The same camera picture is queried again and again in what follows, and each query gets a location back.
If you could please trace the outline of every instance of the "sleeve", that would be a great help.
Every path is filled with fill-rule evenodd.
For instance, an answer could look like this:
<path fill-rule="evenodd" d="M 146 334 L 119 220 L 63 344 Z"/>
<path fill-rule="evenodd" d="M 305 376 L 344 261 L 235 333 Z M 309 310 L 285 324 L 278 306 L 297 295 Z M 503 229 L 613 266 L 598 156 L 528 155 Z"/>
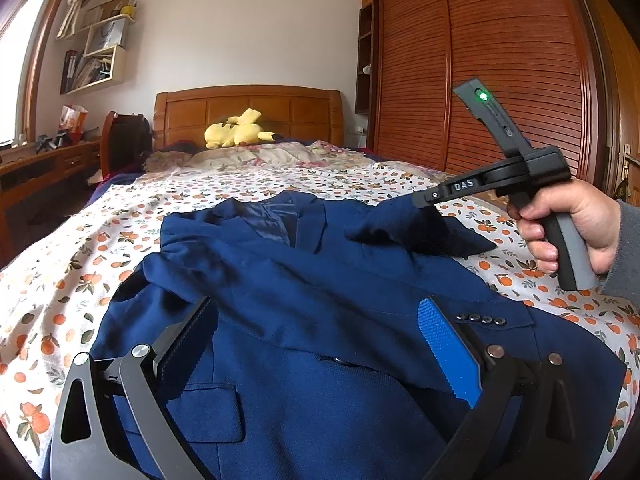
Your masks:
<path fill-rule="evenodd" d="M 600 292 L 640 305 L 640 208 L 620 202 L 620 241 Z"/>

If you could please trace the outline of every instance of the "metal screw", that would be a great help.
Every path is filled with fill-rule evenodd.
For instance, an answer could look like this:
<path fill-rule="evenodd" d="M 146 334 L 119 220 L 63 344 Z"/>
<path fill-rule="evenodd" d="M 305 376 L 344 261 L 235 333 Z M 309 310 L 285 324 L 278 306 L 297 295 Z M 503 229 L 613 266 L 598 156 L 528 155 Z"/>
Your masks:
<path fill-rule="evenodd" d="M 562 364 L 562 356 L 551 352 L 551 354 L 549 354 L 549 362 L 555 366 L 560 366 Z"/>
<path fill-rule="evenodd" d="M 500 359 L 501 357 L 504 357 L 504 348 L 502 348 L 500 345 L 489 345 L 486 348 L 486 352 L 494 359 Z"/>
<path fill-rule="evenodd" d="M 76 354 L 76 357 L 74 357 L 74 364 L 76 366 L 80 366 L 80 365 L 83 365 L 88 360 L 89 360 L 89 354 L 87 352 L 80 352 L 79 354 Z"/>
<path fill-rule="evenodd" d="M 136 345 L 131 351 L 133 357 L 144 357 L 149 353 L 149 345 Z"/>

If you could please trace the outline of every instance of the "jacket button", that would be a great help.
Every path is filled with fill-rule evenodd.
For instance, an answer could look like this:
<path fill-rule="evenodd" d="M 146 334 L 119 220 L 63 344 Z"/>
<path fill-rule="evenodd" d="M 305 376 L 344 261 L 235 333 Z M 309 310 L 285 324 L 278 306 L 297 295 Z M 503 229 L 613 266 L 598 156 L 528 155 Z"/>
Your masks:
<path fill-rule="evenodd" d="M 333 359 L 335 362 L 337 362 L 339 365 L 342 365 L 342 366 L 357 366 L 353 363 L 340 359 L 339 357 L 334 357 Z"/>

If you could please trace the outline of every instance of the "bed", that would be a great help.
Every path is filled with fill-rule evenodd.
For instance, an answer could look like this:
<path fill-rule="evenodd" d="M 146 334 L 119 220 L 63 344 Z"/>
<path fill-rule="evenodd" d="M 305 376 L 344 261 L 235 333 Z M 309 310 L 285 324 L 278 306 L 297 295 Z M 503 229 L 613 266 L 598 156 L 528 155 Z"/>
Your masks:
<path fill-rule="evenodd" d="M 263 113 L 260 124 L 265 129 L 303 142 L 210 152 L 170 149 L 181 140 L 203 148 L 208 124 L 241 114 L 247 107 Z M 165 215 L 211 207 L 230 197 L 259 201 L 283 190 L 376 204 L 446 177 L 439 171 L 398 161 L 377 162 L 340 148 L 343 120 L 337 91 L 227 86 L 163 92 L 156 97 L 152 135 L 154 147 L 165 150 L 146 160 L 146 173 L 128 184 L 108 187 L 0 274 L 0 420 L 37 472 L 43 467 L 72 358 L 91 348 L 115 289 L 146 254 L 159 250 Z M 580 325 L 626 363 L 628 371 L 595 478 L 624 442 L 638 402 L 638 310 L 595 290 L 560 290 L 555 277 L 536 269 L 501 200 L 484 195 L 438 207 L 443 215 L 457 217 L 498 246 L 490 253 L 459 259 L 463 266 L 500 294 Z"/>

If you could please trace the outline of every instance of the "pikachu plush toy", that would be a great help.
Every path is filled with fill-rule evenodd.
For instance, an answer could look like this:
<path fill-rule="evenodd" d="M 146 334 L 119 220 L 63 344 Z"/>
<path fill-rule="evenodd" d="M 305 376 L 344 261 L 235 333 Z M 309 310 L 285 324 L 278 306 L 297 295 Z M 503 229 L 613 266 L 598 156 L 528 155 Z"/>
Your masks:
<path fill-rule="evenodd" d="M 226 123 L 212 124 L 204 132 L 207 148 L 229 148 L 231 146 L 247 146 L 259 140 L 273 141 L 272 133 L 264 132 L 256 121 L 262 114 L 249 108 L 240 117 L 229 117 Z"/>

